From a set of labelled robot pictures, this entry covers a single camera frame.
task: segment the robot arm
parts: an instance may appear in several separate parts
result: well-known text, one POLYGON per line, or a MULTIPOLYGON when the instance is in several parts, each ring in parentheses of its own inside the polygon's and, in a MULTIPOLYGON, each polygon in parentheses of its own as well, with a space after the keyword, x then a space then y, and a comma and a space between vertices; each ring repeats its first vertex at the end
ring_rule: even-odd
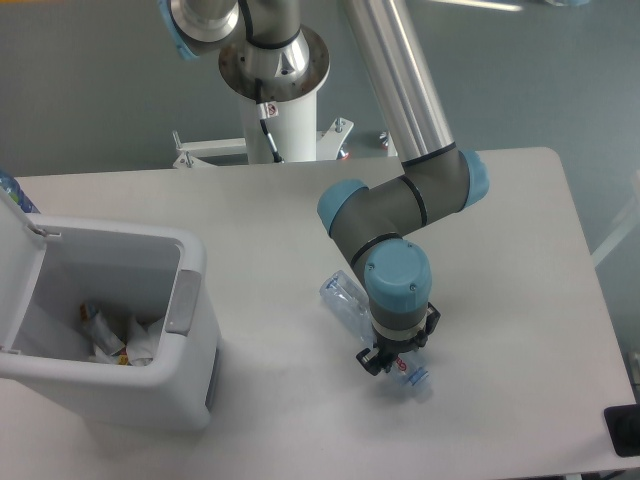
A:
MULTIPOLYGON (((402 237, 474 204, 487 193, 489 180, 478 155, 456 147, 405 1, 343 3, 405 170, 371 189, 359 180, 340 182, 318 203, 327 233, 369 295, 377 342, 357 358, 375 375, 399 353, 423 347, 439 318, 429 303, 427 256, 402 237)), ((326 78, 326 47, 306 27, 301 30, 298 0, 159 0, 159 5, 183 58, 244 33, 241 47, 222 51, 221 73, 256 103, 302 98, 326 78)), ((279 142, 301 136, 291 130, 291 120, 299 119, 289 120, 279 142)), ((308 130, 314 137, 315 126, 308 130)))
POLYGON ((372 189, 340 182, 318 203, 369 295, 377 343, 357 358, 376 375, 423 347, 439 318, 427 256, 402 237, 477 202, 489 180, 478 155, 456 147, 404 0, 343 3, 405 170, 372 189))

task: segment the table surface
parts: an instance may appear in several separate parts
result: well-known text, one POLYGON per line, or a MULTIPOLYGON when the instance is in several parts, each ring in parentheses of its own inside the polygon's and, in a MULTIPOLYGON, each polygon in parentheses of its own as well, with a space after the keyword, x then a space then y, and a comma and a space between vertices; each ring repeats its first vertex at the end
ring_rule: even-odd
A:
POLYGON ((225 338, 210 426, 167 433, 87 422, 0 381, 3 477, 496 479, 640 466, 602 411, 633 402, 560 161, 483 152, 482 202, 408 238, 429 255, 442 319, 433 394, 390 394, 318 289, 347 270, 315 213, 343 178, 394 159, 22 179, 52 215, 169 225, 208 248, 225 338))

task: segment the white trash bin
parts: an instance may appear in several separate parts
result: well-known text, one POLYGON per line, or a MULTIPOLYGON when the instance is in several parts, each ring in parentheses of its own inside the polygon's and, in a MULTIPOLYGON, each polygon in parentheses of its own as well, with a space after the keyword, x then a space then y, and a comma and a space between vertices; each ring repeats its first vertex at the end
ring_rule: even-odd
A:
POLYGON ((204 245, 189 232, 26 215, 0 190, 0 378, 98 421, 205 427, 221 345, 205 267, 204 245), (84 302, 165 317, 153 361, 91 363, 84 302))

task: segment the floor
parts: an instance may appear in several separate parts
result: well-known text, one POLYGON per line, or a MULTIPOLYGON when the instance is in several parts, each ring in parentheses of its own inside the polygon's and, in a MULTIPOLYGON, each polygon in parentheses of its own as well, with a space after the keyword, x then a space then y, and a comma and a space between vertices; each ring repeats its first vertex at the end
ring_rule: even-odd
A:
MULTIPOLYGON (((332 57, 319 127, 353 120, 351 154, 383 155, 384 120, 339 2, 302 3, 332 57)), ((556 150, 595 248, 640 169, 640 2, 408 3, 458 145, 556 150)), ((215 56, 181 61, 151 0, 0 5, 0 65, 0 166, 16 176, 168 168, 174 129, 183 141, 241 135, 215 56)), ((598 268, 623 352, 640 349, 639 253, 637 229, 598 268)))

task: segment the plastic bottle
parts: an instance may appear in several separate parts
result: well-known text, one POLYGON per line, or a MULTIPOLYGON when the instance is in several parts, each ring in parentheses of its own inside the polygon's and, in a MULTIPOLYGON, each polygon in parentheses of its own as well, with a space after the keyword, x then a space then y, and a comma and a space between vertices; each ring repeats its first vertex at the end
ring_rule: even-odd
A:
POLYGON ((23 212, 40 213, 31 200, 29 200, 29 197, 24 194, 17 180, 2 170, 0 170, 0 188, 9 194, 23 212))
MULTIPOLYGON (((371 325, 367 294, 342 270, 334 273, 320 288, 320 296, 349 332, 367 348, 373 348, 375 334, 371 325)), ((398 355, 389 376, 398 384, 422 393, 429 385, 426 360, 419 352, 398 355)))

